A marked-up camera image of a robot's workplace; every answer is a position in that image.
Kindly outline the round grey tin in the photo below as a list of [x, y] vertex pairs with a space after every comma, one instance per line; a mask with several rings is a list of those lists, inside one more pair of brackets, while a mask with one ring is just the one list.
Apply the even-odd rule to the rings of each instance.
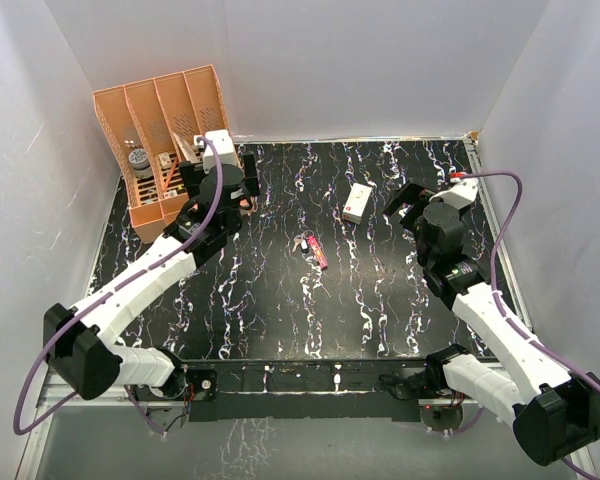
[[133, 149], [128, 155], [128, 161], [134, 175], [138, 179], [147, 179], [153, 177], [149, 156], [145, 149]]

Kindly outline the small white card box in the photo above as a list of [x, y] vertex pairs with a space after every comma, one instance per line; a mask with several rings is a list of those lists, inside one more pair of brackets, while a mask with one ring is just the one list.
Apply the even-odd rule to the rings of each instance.
[[158, 161], [160, 164], [160, 168], [163, 171], [170, 170], [173, 165], [172, 155], [169, 152], [160, 153], [158, 156]]

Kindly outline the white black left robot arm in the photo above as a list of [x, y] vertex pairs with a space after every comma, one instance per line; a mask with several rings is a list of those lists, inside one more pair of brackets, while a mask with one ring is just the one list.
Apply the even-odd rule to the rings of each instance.
[[113, 386], [146, 386], [166, 399], [180, 396], [187, 376], [182, 361], [164, 348], [125, 347], [123, 331], [171, 286], [194, 274], [242, 227], [260, 193], [255, 156], [241, 165], [212, 168], [176, 219], [146, 252], [100, 290], [44, 315], [44, 339], [53, 345], [46, 363], [84, 400]]

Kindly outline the orange plastic file organizer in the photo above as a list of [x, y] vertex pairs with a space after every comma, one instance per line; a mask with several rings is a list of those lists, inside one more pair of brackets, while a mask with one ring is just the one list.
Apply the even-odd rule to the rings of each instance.
[[[188, 199], [176, 132], [190, 144], [208, 131], [228, 129], [221, 86], [211, 65], [99, 90], [94, 109], [125, 182], [131, 227], [149, 244], [174, 220]], [[138, 179], [129, 164], [133, 149], [146, 150], [153, 177]], [[163, 171], [157, 156], [169, 152]]]

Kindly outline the small white red box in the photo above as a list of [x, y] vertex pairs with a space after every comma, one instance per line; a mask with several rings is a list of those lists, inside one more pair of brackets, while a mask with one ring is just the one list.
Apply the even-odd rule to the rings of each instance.
[[360, 183], [354, 183], [345, 203], [342, 218], [348, 222], [359, 224], [364, 215], [373, 188]]

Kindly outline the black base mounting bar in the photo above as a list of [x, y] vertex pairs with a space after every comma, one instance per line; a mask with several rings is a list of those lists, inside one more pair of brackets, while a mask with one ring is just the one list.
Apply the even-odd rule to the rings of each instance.
[[417, 422], [426, 411], [473, 404], [466, 394], [426, 386], [425, 363], [409, 359], [191, 361], [175, 372], [170, 393], [136, 386], [152, 411], [175, 408], [189, 422], [244, 418], [389, 418]]

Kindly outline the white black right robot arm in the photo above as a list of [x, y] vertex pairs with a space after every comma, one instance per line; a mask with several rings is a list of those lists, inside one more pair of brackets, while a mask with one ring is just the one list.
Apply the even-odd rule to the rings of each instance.
[[453, 344], [428, 355], [423, 372], [407, 379], [383, 375], [380, 381], [394, 397], [457, 392], [477, 400], [511, 426], [531, 460], [547, 466], [600, 439], [600, 381], [543, 352], [537, 337], [502, 303], [495, 277], [465, 254], [462, 217], [477, 194], [474, 177], [454, 176], [439, 193], [408, 182], [393, 191], [383, 213], [408, 208], [401, 224], [414, 237], [429, 290], [478, 334], [504, 371]]

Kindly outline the white packet in organizer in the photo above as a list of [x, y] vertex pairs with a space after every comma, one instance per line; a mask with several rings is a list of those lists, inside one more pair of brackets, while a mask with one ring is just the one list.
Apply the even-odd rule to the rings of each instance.
[[198, 162], [197, 148], [191, 145], [184, 137], [180, 136], [176, 132], [172, 133], [172, 136], [181, 152], [183, 161], [195, 164]]

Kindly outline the small dark key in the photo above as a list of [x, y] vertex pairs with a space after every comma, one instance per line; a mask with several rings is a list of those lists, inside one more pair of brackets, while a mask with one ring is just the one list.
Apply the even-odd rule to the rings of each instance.
[[308, 235], [299, 234], [294, 237], [292, 251], [300, 251], [302, 254], [308, 254], [310, 246], [308, 242]]

